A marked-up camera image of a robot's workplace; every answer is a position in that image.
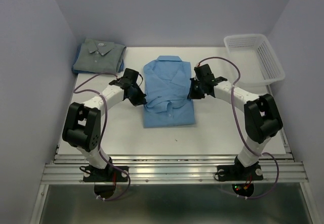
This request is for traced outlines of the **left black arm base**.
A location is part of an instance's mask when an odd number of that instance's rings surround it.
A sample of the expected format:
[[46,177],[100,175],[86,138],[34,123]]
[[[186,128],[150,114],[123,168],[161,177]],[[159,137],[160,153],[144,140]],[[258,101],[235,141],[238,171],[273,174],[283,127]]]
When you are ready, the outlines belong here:
[[106,166],[105,169],[98,169],[91,165],[81,166],[79,169],[83,172],[83,181],[86,183],[103,183],[103,182],[127,182],[128,178],[119,170]]

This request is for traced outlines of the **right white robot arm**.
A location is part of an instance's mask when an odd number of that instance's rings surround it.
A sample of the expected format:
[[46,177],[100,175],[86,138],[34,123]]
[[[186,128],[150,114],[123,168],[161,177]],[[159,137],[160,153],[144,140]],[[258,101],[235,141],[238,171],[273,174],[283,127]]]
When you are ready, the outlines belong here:
[[223,100],[232,106],[232,112],[244,147],[238,154],[239,163],[233,173],[245,178],[251,173],[266,144],[282,129],[283,123],[272,95],[258,95],[236,87],[226,78],[215,77],[208,64],[194,68],[188,98],[200,100],[206,95]]

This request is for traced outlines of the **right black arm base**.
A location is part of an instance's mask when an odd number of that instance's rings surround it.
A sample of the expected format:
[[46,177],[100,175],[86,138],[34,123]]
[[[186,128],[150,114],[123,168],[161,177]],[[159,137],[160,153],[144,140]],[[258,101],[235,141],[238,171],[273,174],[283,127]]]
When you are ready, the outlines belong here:
[[239,165],[220,165],[214,174],[214,179],[219,182],[235,182],[250,180],[262,181],[264,179],[261,166],[254,164],[250,167]]

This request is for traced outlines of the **light blue long sleeve shirt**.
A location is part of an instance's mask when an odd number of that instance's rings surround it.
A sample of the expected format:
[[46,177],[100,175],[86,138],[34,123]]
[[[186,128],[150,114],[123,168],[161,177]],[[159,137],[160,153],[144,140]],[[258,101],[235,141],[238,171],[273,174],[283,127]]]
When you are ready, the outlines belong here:
[[145,128],[195,124],[190,90],[191,65],[178,56],[159,56],[143,67]]

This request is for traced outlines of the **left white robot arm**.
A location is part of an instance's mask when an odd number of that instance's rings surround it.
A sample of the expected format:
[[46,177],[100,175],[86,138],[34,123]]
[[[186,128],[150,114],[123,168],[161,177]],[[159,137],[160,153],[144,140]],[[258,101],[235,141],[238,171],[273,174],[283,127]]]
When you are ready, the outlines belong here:
[[75,94],[89,92],[96,95],[85,102],[70,104],[62,139],[83,154],[100,180],[110,179],[113,170],[110,158],[101,148],[108,110],[124,100],[129,100],[133,106],[146,104],[146,94],[137,84],[138,77],[142,77],[138,71],[127,68],[122,77],[109,82],[102,92],[79,90],[79,87],[74,90]]

